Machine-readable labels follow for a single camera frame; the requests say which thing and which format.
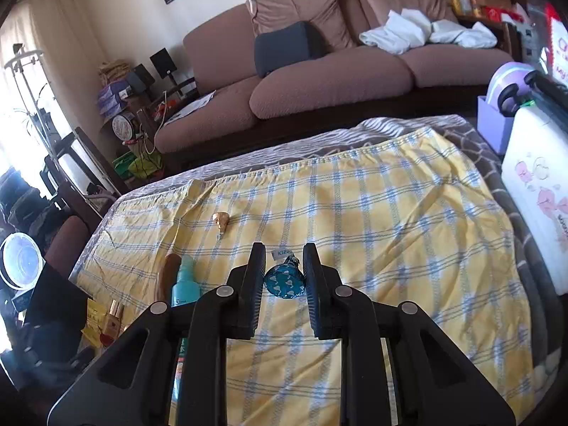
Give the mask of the teal spray bottle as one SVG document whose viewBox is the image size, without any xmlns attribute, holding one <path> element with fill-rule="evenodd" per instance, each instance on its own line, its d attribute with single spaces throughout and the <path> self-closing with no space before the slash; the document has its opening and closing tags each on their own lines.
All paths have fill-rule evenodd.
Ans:
<svg viewBox="0 0 568 426">
<path fill-rule="evenodd" d="M 179 307 L 186 304 L 196 302 L 200 297 L 200 287 L 195 281 L 193 276 L 193 266 L 195 261 L 191 256 L 184 256 L 182 258 L 180 268 L 177 273 L 177 279 L 172 287 L 171 291 L 171 301 L 172 307 Z M 176 372 L 173 382 L 172 390 L 172 402 L 177 403 L 180 393 L 181 386 L 181 376 L 183 371 L 183 365 L 185 362 L 187 351 L 187 340 L 182 339 L 180 349 L 178 352 Z"/>
</svg>

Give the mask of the brown wooden roller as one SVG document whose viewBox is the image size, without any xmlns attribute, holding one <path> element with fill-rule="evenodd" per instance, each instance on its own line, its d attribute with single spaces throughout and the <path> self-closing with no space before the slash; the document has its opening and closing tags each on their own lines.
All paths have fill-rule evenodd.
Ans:
<svg viewBox="0 0 568 426">
<path fill-rule="evenodd" d="M 176 284 L 181 262 L 181 257 L 176 254 L 169 254 L 165 257 L 165 263 L 162 265 L 157 277 L 154 296 L 155 301 L 164 301 L 168 304 L 170 303 L 171 290 Z"/>
</svg>

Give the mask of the blue foil chocolate candy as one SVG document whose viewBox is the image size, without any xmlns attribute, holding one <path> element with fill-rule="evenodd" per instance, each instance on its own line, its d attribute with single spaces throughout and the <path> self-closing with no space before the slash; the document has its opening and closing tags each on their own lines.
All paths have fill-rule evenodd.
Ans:
<svg viewBox="0 0 568 426">
<path fill-rule="evenodd" d="M 272 266 L 264 276 L 268 292 L 282 299 L 296 299 L 305 293 L 306 279 L 299 269 L 299 259 L 285 248 L 272 250 Z"/>
</svg>

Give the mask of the clear plastic bucket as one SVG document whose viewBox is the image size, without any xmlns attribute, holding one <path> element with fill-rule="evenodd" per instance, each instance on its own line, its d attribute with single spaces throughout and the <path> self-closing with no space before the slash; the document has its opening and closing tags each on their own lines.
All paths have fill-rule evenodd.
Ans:
<svg viewBox="0 0 568 426">
<path fill-rule="evenodd" d="M 1 279 L 10 289 L 32 289 L 44 265 L 42 253 L 31 236 L 13 233 L 1 243 Z"/>
</svg>

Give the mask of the black storage box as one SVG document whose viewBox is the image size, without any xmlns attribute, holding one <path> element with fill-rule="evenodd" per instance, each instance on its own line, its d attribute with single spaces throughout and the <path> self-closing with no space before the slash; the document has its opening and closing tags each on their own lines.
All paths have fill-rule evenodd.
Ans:
<svg viewBox="0 0 568 426">
<path fill-rule="evenodd" d="M 87 368 L 94 350 L 79 348 L 87 309 L 88 295 L 46 264 L 24 322 L 4 315 L 12 348 L 1 354 L 1 366 L 16 389 L 64 391 Z"/>
</svg>

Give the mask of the yellow plaid cloth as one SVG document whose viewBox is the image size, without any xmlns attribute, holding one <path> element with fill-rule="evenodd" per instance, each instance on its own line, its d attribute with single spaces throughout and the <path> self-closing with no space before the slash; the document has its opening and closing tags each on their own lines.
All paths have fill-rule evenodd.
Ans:
<svg viewBox="0 0 568 426">
<path fill-rule="evenodd" d="M 306 243 L 373 300 L 416 302 L 523 419 L 533 408 L 530 301 L 511 223 L 474 163 L 432 128 L 331 156 L 251 170 L 210 166 L 116 202 L 75 267 L 97 302 L 133 322 L 170 253 L 191 256 L 203 291 L 256 241 Z M 226 212 L 221 236 L 212 220 Z"/>
</svg>

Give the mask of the stack of folded clothes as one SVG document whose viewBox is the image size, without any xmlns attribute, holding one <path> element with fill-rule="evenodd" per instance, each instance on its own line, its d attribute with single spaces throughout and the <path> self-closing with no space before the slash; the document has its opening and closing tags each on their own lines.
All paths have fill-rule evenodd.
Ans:
<svg viewBox="0 0 568 426">
<path fill-rule="evenodd" d="M 1 176 L 1 240 L 23 233 L 45 254 L 65 220 L 66 213 L 41 196 L 15 168 Z"/>
</svg>

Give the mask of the white floral container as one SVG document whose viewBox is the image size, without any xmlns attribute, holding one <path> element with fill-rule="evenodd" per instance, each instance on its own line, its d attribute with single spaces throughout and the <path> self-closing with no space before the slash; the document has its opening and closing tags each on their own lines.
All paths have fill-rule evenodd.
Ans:
<svg viewBox="0 0 568 426">
<path fill-rule="evenodd" d="M 535 106 L 515 115 L 502 179 L 530 228 L 556 293 L 567 293 L 567 134 Z"/>
</svg>

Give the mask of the round desk clock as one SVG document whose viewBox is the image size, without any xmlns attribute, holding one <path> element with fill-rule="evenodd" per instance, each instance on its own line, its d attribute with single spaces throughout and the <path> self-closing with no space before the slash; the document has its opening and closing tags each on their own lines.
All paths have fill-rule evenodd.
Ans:
<svg viewBox="0 0 568 426">
<path fill-rule="evenodd" d="M 125 111 L 112 119 L 112 129 L 121 141 L 131 141 L 136 136 L 134 115 Z"/>
</svg>

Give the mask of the papers on sofa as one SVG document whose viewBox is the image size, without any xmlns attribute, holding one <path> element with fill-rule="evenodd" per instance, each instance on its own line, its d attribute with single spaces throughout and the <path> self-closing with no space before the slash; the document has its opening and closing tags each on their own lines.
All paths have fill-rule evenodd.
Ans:
<svg viewBox="0 0 568 426">
<path fill-rule="evenodd" d="M 203 96 L 199 99 L 196 99 L 195 101 L 192 101 L 192 103 L 190 103 L 189 105 L 182 108 L 176 114 L 173 114 L 165 122 L 166 123 L 174 122 L 174 121 L 179 120 L 180 118 L 184 118 L 185 116 L 187 116 L 189 114 L 193 114 L 195 111 L 206 107 L 209 104 L 209 102 L 214 98 L 214 96 L 215 96 L 215 91 L 212 91 L 211 93 L 209 93 L 209 94 L 207 94 L 207 95 L 205 95 L 205 96 Z"/>
</svg>

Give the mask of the black speaker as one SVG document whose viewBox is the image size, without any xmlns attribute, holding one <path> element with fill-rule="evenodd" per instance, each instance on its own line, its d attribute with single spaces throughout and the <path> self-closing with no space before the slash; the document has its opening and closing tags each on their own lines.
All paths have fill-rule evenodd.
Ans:
<svg viewBox="0 0 568 426">
<path fill-rule="evenodd" d="M 151 55 L 150 61 L 162 79 L 171 77 L 177 70 L 175 62 L 173 62 L 171 55 L 165 48 Z"/>
</svg>

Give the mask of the brown fabric sofa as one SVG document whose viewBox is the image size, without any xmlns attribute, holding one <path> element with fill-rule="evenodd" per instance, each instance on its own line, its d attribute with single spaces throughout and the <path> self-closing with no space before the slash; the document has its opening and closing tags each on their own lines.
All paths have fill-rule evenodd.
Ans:
<svg viewBox="0 0 568 426">
<path fill-rule="evenodd" d="M 380 114 L 473 107 L 495 71 L 511 61 L 509 51 L 502 45 L 427 44 L 392 55 L 360 42 L 361 33 L 404 8 L 433 22 L 454 20 L 445 0 L 249 0 L 206 21 L 183 44 L 198 92 L 215 96 L 206 107 L 166 123 L 155 136 L 158 149 L 214 153 Z M 320 31 L 327 54 L 260 78 L 255 39 L 299 21 Z"/>
</svg>

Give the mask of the white clothes on sofa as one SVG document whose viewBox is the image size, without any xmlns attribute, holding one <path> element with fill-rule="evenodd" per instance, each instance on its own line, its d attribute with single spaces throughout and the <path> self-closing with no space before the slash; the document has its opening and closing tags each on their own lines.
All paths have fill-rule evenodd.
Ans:
<svg viewBox="0 0 568 426">
<path fill-rule="evenodd" d="M 453 44 L 469 49 L 495 48 L 497 37 L 481 22 L 466 28 L 449 19 L 431 22 L 418 10 L 390 11 L 380 27 L 359 35 L 366 46 L 376 47 L 392 55 L 424 47 L 427 44 Z"/>
</svg>

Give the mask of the dark blue cushion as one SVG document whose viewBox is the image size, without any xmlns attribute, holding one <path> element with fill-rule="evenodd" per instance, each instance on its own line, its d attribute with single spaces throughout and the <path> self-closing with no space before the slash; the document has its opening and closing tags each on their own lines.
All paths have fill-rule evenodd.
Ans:
<svg viewBox="0 0 568 426">
<path fill-rule="evenodd" d="M 326 54 L 324 37 L 307 21 L 261 34 L 254 42 L 254 62 L 260 78 L 265 78 L 279 68 L 313 61 Z"/>
</svg>

